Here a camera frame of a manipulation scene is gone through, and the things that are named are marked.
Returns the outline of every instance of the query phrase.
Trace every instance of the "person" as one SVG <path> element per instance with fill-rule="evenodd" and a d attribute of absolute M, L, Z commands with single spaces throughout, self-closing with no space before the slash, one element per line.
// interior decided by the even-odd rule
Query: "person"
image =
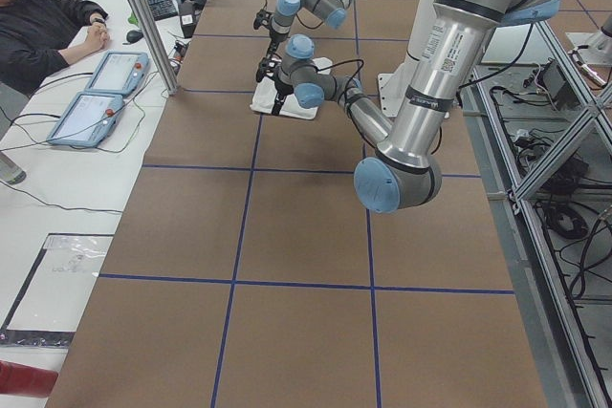
<path fill-rule="evenodd" d="M 47 76 L 106 46 L 107 16 L 86 0 L 0 0 L 0 81 L 31 95 Z M 85 40 L 70 46 L 83 26 Z"/>

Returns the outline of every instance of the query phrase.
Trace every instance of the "red can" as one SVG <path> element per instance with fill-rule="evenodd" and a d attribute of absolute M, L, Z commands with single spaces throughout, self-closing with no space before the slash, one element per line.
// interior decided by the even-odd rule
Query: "red can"
<path fill-rule="evenodd" d="M 23 397 L 48 397 L 57 372 L 0 360 L 0 394 Z"/>

